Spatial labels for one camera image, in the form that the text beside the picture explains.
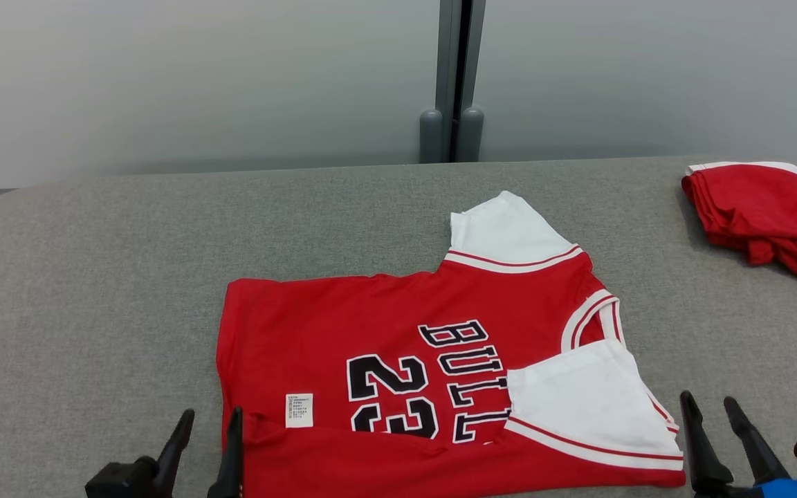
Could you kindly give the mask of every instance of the red basketball jersey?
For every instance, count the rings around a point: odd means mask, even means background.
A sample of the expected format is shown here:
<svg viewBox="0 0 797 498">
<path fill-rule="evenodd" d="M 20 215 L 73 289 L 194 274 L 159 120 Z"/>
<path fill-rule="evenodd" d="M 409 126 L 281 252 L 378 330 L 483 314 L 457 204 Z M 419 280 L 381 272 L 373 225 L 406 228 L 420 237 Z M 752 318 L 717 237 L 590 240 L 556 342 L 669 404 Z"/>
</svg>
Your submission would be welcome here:
<svg viewBox="0 0 797 498">
<path fill-rule="evenodd" d="M 509 192 L 451 228 L 434 273 L 230 284 L 217 369 L 246 495 L 684 485 L 589 256 Z"/>
</svg>

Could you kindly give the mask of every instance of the clothing tag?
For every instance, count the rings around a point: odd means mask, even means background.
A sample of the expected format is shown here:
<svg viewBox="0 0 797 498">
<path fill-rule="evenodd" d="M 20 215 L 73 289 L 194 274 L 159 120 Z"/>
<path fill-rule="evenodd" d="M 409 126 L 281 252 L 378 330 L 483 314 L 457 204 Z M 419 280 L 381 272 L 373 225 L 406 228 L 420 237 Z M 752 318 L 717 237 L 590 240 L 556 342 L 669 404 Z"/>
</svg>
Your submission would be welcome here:
<svg viewBox="0 0 797 498">
<path fill-rule="evenodd" d="M 313 426 L 313 395 L 285 395 L 285 427 Z"/>
</svg>

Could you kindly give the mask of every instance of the gray table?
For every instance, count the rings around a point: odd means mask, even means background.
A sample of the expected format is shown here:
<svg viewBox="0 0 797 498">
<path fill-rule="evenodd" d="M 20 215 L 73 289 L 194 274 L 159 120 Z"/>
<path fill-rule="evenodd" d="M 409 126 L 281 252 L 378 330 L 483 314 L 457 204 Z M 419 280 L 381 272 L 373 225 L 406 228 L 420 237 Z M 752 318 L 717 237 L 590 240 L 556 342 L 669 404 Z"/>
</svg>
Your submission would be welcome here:
<svg viewBox="0 0 797 498">
<path fill-rule="evenodd" d="M 435 269 L 448 213 L 500 190 L 589 252 L 641 375 L 676 417 L 680 391 L 695 393 L 740 481 L 751 478 L 724 394 L 797 472 L 797 278 L 706 243 L 679 188 L 684 166 L 705 160 L 130 176 L 1 196 L 0 497 L 82 496 L 107 461 L 157 454 L 186 407 L 196 429 L 175 492 L 204 496 L 219 462 L 226 284 Z"/>
</svg>

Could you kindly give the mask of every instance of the folded red garment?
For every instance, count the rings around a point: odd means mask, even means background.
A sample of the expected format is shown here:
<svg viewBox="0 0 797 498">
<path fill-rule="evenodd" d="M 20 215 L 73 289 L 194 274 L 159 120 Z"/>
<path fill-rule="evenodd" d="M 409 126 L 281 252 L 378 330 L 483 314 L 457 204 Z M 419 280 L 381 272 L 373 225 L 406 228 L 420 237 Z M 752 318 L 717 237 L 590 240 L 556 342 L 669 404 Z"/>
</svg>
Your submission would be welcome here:
<svg viewBox="0 0 797 498">
<path fill-rule="evenodd" d="M 682 189 L 709 242 L 746 253 L 751 265 L 777 259 L 797 274 L 797 167 L 700 164 L 688 167 Z"/>
</svg>

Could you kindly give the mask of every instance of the gray cylindrical hinge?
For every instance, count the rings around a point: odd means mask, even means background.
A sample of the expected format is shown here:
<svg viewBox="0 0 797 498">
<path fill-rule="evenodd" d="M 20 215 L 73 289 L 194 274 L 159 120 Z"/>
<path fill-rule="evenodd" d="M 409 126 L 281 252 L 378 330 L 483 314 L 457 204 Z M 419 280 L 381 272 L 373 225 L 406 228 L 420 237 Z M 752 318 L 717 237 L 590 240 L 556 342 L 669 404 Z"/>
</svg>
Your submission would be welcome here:
<svg viewBox="0 0 797 498">
<path fill-rule="evenodd" d="M 481 109 L 467 107 L 459 114 L 457 127 L 457 162 L 477 162 L 482 145 L 484 113 Z"/>
<path fill-rule="evenodd" d="M 420 115 L 420 162 L 442 162 L 442 113 L 436 109 Z"/>
</svg>

